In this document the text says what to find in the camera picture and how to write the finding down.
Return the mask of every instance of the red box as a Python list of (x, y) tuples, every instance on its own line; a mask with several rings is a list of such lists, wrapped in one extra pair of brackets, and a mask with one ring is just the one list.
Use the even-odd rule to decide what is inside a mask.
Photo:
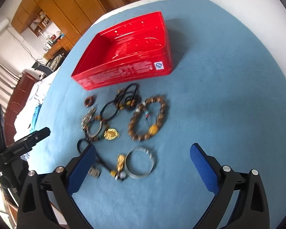
[(168, 32), (158, 11), (96, 34), (71, 77), (91, 90), (172, 71)]

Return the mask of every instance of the sticker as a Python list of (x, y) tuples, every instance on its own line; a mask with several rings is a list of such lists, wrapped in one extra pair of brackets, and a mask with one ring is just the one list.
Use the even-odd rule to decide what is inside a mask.
[(164, 69), (164, 65), (163, 65), (162, 61), (154, 62), (154, 65), (155, 65), (156, 70)]

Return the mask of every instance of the blue table surface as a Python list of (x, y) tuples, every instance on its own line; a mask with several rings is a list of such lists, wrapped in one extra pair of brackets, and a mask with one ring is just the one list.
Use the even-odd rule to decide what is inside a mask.
[[(143, 99), (165, 96), (166, 122), (155, 137), (136, 142), (127, 134), (132, 113), (121, 111), (110, 122), (121, 136), (95, 143), (112, 166), (119, 154), (144, 146), (153, 150), (156, 167), (145, 179), (127, 178), (122, 183), (105, 170), (99, 179), (87, 176), (73, 195), (75, 202), (96, 229), (193, 228), (213, 198), (190, 159), (189, 149), (198, 142), (221, 165), (238, 172), (259, 171), (271, 228), (275, 228), (286, 215), (286, 79), (256, 36), (209, 0), (158, 1), (92, 26), (64, 61), (45, 98), (36, 129), (47, 126), (51, 135), (33, 148), (30, 169), (52, 172), (78, 156), (76, 143), (83, 137), (80, 124), (88, 111), (84, 99), (97, 95), (100, 112), (117, 89), (128, 85), (86, 91), (70, 77), (95, 34), (158, 10), (169, 31), (174, 71), (138, 83)], [(141, 131), (148, 128), (144, 120), (140, 127)], [(146, 161), (144, 156), (134, 158), (137, 165)]]

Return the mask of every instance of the large yellow bead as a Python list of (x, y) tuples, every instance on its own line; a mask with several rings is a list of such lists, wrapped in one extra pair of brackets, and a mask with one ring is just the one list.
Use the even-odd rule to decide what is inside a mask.
[(158, 132), (159, 128), (156, 126), (156, 124), (153, 124), (149, 129), (148, 129), (148, 133), (150, 135), (155, 135)]

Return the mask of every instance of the beige curtain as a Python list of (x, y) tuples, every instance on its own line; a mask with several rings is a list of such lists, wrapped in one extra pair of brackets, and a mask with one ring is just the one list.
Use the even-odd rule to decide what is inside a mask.
[(0, 104), (6, 111), (8, 101), (19, 81), (19, 76), (0, 63)]

